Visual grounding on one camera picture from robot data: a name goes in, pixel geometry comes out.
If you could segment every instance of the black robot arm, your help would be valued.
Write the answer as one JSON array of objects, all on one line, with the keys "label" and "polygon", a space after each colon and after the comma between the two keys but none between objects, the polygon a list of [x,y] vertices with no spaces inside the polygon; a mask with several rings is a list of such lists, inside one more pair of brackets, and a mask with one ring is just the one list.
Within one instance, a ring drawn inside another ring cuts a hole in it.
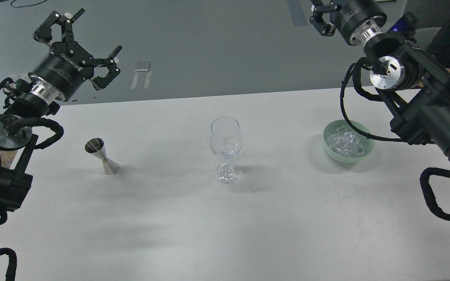
[{"label": "black robot arm", "polygon": [[[13,81],[6,78],[0,83],[0,90],[7,95],[7,110],[0,115],[0,151],[15,151],[24,148],[15,169],[2,167],[0,163],[0,224],[7,220],[7,212],[20,208],[30,190],[32,176],[25,173],[34,149],[45,149],[58,141],[64,129],[55,121],[43,118],[56,114],[57,101],[68,101],[87,79],[91,79],[96,90],[104,89],[120,73],[115,62],[121,46],[117,46],[106,59],[95,59],[74,40],[72,24],[84,13],[81,9],[68,18],[53,11],[34,32],[34,39],[50,46],[50,51],[29,73],[31,82]],[[53,25],[60,25],[61,41],[51,43]],[[93,78],[95,67],[106,67],[105,77]],[[55,135],[37,144],[38,136],[32,127],[45,126]],[[14,280],[16,255],[10,249],[0,249],[0,255],[9,255],[7,280]]]},{"label": "black robot arm", "polygon": [[[367,57],[350,67],[342,85],[341,108],[350,126],[366,137],[382,141],[436,144],[450,161],[450,73],[415,44],[413,35],[416,18],[406,14],[388,32],[383,32],[381,27],[386,21],[386,15],[373,0],[333,0],[330,5],[312,0],[312,3],[314,15],[310,22],[321,35],[330,36],[332,33],[327,30],[336,28],[348,45],[364,45]],[[330,21],[334,25],[323,21],[324,13],[330,14]],[[362,69],[370,71],[370,79],[378,95],[362,89]],[[391,131],[400,139],[376,137],[351,124],[344,110],[343,95],[344,87],[352,75],[357,93],[368,100],[386,104],[393,114]],[[408,103],[396,93],[403,89],[414,89],[420,82],[423,87]],[[450,171],[428,168],[420,177],[429,209],[437,217],[450,221],[450,215],[436,204],[429,184],[430,176],[450,178]]]}]

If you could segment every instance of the metal jigger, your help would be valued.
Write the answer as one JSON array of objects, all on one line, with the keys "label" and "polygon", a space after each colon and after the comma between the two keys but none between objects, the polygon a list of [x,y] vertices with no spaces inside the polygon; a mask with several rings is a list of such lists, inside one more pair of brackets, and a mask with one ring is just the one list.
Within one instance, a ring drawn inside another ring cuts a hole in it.
[{"label": "metal jigger", "polygon": [[104,164],[104,172],[106,174],[111,175],[119,171],[119,164],[107,158],[107,155],[105,154],[104,141],[99,137],[88,140],[88,142],[84,145],[84,150],[102,160],[102,163]]}]

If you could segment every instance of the white table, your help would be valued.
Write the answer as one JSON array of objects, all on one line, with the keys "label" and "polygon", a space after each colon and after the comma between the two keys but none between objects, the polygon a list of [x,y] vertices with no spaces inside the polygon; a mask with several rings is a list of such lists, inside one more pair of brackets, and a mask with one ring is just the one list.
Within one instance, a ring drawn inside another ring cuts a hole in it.
[{"label": "white table", "polygon": [[[393,137],[382,103],[347,96],[351,119]],[[220,116],[243,132],[231,185],[207,145]],[[321,134],[341,119],[339,89],[75,105],[53,119],[65,135],[34,152],[32,188],[0,226],[17,280],[450,279],[450,222],[430,213],[418,181],[450,163],[437,146],[389,142],[335,162]],[[84,151],[93,137],[121,165],[114,176]],[[450,181],[432,185],[450,212]]]}]

